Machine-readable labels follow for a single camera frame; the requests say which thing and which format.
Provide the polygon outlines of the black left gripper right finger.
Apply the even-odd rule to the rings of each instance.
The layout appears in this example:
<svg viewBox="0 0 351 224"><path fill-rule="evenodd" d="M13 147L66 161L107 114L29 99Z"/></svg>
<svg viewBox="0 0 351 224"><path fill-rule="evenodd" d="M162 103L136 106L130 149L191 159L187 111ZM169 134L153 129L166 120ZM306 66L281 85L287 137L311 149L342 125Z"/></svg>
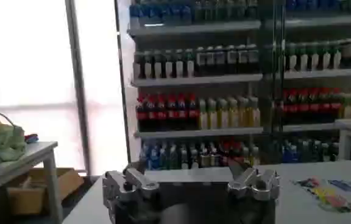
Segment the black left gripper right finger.
<svg viewBox="0 0 351 224"><path fill-rule="evenodd" d="M256 201L277 201L280 196L280 176L275 170L259 169L246 163L228 160L233 180L227 183L230 200L251 198Z"/></svg>

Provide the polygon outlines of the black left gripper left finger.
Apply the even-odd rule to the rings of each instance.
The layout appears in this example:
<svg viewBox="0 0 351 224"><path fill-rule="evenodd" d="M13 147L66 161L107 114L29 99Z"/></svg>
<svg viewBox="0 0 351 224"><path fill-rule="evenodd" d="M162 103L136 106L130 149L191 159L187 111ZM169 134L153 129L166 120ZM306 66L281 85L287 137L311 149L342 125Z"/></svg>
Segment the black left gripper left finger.
<svg viewBox="0 0 351 224"><path fill-rule="evenodd" d="M123 173L108 171L102 179L103 204L109 211L114 211L118 203L156 200L159 190L160 185L156 181L148 179L135 167L129 167Z"/></svg>

